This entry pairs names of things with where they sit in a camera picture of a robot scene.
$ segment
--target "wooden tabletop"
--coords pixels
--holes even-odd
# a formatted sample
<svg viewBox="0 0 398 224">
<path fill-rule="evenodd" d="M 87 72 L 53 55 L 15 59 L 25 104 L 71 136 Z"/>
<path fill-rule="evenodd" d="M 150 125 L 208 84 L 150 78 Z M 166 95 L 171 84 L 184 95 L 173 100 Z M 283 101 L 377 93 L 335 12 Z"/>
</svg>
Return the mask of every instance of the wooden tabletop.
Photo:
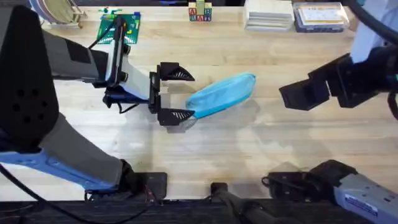
<svg viewBox="0 0 398 224">
<path fill-rule="evenodd" d="M 88 12 L 82 30 L 51 33 L 89 46 L 96 38 L 99 7 Z M 355 109 L 331 99 L 306 112 L 285 108 L 278 89 L 349 52 L 354 33 L 299 34 L 243 29 L 241 7 L 215 7 L 212 22 L 189 22 L 186 7 L 124 7 L 141 11 L 139 39 L 130 61 L 142 71 L 160 62 L 179 62 L 195 82 L 167 82 L 174 108 L 192 93 L 224 77 L 252 72 L 250 99 L 199 119 L 185 133 L 168 133 L 145 105 L 124 115 L 102 103 L 103 89 L 80 82 L 56 82 L 60 110 L 90 141 L 127 160 L 135 171 L 166 172 L 168 198 L 202 198 L 212 182 L 229 183 L 242 197 L 267 197 L 261 177 L 275 170 L 309 170 L 329 159 L 351 165 L 398 192 L 398 122 L 386 95 Z M 81 200 L 83 189 L 66 180 L 19 166 L 17 178 L 50 200 Z M 0 177 L 0 200 L 29 196 Z"/>
</svg>

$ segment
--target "green circuit board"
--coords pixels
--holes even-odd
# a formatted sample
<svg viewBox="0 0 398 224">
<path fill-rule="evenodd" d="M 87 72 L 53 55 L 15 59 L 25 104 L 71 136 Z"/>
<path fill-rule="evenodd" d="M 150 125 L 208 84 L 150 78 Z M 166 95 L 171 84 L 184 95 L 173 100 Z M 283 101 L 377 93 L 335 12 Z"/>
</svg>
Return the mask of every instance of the green circuit board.
<svg viewBox="0 0 398 224">
<path fill-rule="evenodd" d="M 138 39 L 138 30 L 141 21 L 141 14 L 135 12 L 134 14 L 104 14 L 101 16 L 101 24 L 99 25 L 97 38 L 108 28 L 113 19 L 121 15 L 127 22 L 126 35 L 124 37 L 125 44 L 136 44 Z M 99 42 L 98 44 L 110 44 L 113 39 L 114 28 L 112 28 Z"/>
</svg>

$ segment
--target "blue towel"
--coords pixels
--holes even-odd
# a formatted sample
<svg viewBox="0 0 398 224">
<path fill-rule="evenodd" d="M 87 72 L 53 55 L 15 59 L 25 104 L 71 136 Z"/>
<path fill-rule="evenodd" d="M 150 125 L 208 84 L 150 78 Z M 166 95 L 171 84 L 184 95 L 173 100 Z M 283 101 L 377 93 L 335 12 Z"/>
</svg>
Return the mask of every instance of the blue towel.
<svg viewBox="0 0 398 224">
<path fill-rule="evenodd" d="M 202 118 L 239 103 L 251 95 L 256 76 L 250 72 L 240 73 L 230 78 L 206 86 L 187 99 L 188 110 L 195 111 L 196 118 Z"/>
</svg>

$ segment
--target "stack of blocks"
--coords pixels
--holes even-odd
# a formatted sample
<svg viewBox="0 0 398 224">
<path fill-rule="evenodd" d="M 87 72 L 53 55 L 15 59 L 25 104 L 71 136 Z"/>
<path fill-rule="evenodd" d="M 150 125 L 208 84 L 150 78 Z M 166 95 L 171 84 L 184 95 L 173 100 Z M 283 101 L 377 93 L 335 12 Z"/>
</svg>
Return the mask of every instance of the stack of blocks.
<svg viewBox="0 0 398 224">
<path fill-rule="evenodd" d="M 205 2 L 205 0 L 190 2 L 188 11 L 190 21 L 211 21 L 211 2 Z"/>
</svg>

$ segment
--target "wire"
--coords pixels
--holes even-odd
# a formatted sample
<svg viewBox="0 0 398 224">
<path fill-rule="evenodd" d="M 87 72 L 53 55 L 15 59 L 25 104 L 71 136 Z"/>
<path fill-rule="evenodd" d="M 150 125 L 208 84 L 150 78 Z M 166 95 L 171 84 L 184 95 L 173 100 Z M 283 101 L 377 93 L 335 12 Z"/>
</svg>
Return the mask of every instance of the wire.
<svg viewBox="0 0 398 224">
<path fill-rule="evenodd" d="M 347 2 L 348 7 L 364 25 L 368 26 L 384 40 L 394 45 L 398 45 L 398 33 L 395 30 L 375 19 L 365 9 L 363 9 L 361 5 L 359 5 L 357 0 L 347 0 Z"/>
<path fill-rule="evenodd" d="M 390 92 L 388 94 L 387 102 L 392 115 L 398 120 L 398 105 L 396 101 L 396 94 L 394 92 Z"/>
<path fill-rule="evenodd" d="M 119 16 L 116 16 L 113 19 L 112 23 L 108 26 L 108 28 L 106 28 L 106 30 L 88 47 L 89 49 L 92 49 L 96 44 L 98 44 L 98 42 L 102 40 L 102 38 L 104 38 L 104 36 L 112 29 L 117 17 Z"/>
<path fill-rule="evenodd" d="M 17 208 L 17 209 L 13 209 L 13 210 L 6 210 L 6 211 L 0 211 L 0 212 L 4 212 L 4 213 L 6 213 L 6 212 L 18 212 L 20 210 L 24 210 L 24 209 L 32 208 L 32 207 L 33 207 L 33 205 L 26 205 L 25 207 L 22 207 L 22 208 Z"/>
<path fill-rule="evenodd" d="M 8 180 L 10 180 L 13 184 L 15 184 L 17 187 L 19 187 L 21 190 L 23 190 L 25 193 L 27 193 L 28 195 L 30 195 L 32 198 L 36 199 L 38 202 L 43 203 L 44 205 L 49 206 L 50 208 L 74 219 L 77 220 L 79 222 L 82 223 L 88 223 L 88 224 L 122 224 L 122 223 L 126 223 L 130 220 L 133 220 L 137 217 L 139 217 L 140 215 L 142 215 L 143 213 L 145 213 L 146 211 L 149 210 L 150 206 L 146 206 L 146 208 L 144 208 L 143 210 L 141 210 L 139 213 L 125 219 L 125 220 L 121 220 L 119 222 L 114 222 L 114 223 L 99 223 L 99 222 L 93 222 L 93 221 L 89 221 L 89 220 L 85 220 L 84 218 L 81 218 L 75 214 L 72 214 L 62 208 L 60 208 L 57 205 L 54 205 L 53 203 L 47 201 L 46 199 L 42 198 L 41 196 L 37 195 L 35 192 L 33 192 L 30 188 L 26 187 L 26 185 L 24 185 L 21 181 L 19 181 L 18 179 L 16 179 L 6 168 L 4 168 L 1 164 L 0 164 L 0 172 L 2 175 L 4 175 Z"/>
<path fill-rule="evenodd" d="M 1 221 L 1 220 L 6 220 L 6 219 L 8 219 L 8 218 L 21 218 L 21 217 L 20 217 L 20 216 L 17 216 L 17 215 L 13 215 L 13 216 L 10 216 L 10 217 L 0 218 L 0 221 Z"/>
<path fill-rule="evenodd" d="M 118 104 L 118 107 L 119 107 L 119 114 L 124 114 L 124 113 L 130 111 L 131 109 L 134 109 L 136 106 L 138 106 L 138 104 L 132 105 L 132 106 L 130 106 L 129 108 L 123 110 L 122 104 L 121 104 L 120 102 L 117 102 L 117 104 Z"/>
</svg>

